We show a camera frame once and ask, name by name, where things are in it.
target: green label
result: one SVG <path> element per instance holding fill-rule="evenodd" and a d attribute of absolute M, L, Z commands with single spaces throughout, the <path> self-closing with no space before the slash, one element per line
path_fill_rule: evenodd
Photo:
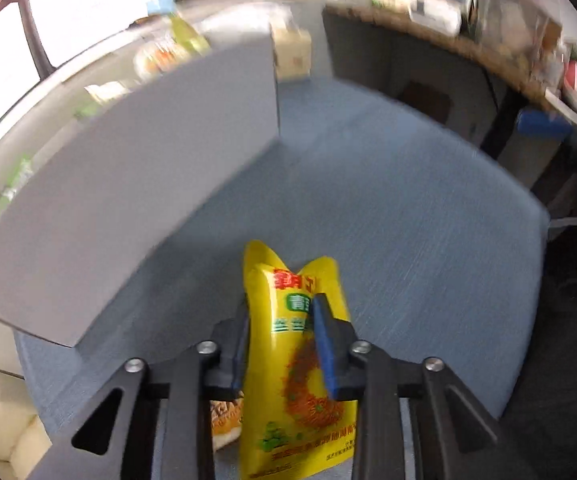
<path fill-rule="evenodd" d="M 305 294 L 289 294 L 286 297 L 286 308 L 291 312 L 308 312 L 310 298 Z"/>

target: plastic bag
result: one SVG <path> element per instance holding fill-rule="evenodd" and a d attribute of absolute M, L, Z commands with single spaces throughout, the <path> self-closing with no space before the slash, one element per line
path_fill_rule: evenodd
<path fill-rule="evenodd" d="M 337 263 L 322 257 L 293 274 L 262 242 L 244 254 L 251 317 L 240 476 L 293 480 L 353 456 L 357 402 L 328 398 L 307 323 L 313 295 L 349 320 Z"/>

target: desk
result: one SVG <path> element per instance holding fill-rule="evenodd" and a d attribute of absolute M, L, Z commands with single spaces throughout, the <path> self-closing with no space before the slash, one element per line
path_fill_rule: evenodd
<path fill-rule="evenodd" d="M 156 248 L 78 346 L 16 335 L 49 434 L 127 358 L 171 358 L 231 316 L 252 238 L 294 268 L 336 258 L 361 338 L 405 360 L 442 356 L 502 413 L 533 328 L 544 208 L 476 148 L 376 92 L 315 79 L 278 95 L 281 142 Z M 227 453 L 218 478 L 236 478 Z"/>

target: blue tablecloth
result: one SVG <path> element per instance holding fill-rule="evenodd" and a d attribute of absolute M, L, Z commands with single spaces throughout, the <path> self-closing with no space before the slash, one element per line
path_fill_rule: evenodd
<path fill-rule="evenodd" d="M 501 414 L 533 328 L 545 209 L 379 94 L 312 80 L 279 85 L 278 98 L 281 142 L 156 248 L 76 348 L 16 335 L 49 434 L 125 359 L 171 358 L 230 317 L 252 238 L 296 267 L 337 259 L 362 338 L 405 360 L 441 356 Z"/>

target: table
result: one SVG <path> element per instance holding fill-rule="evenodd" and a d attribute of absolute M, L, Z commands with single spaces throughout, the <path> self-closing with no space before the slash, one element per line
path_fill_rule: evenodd
<path fill-rule="evenodd" d="M 153 251 L 81 343 L 16 334 L 49 435 L 127 358 L 171 358 L 231 316 L 252 238 L 293 268 L 336 258 L 361 338 L 405 360 L 441 356 L 502 413 L 533 328 L 545 209 L 456 134 L 376 92 L 314 79 L 280 84 L 278 98 L 281 142 Z M 218 478 L 236 478 L 234 461 L 218 458 Z"/>

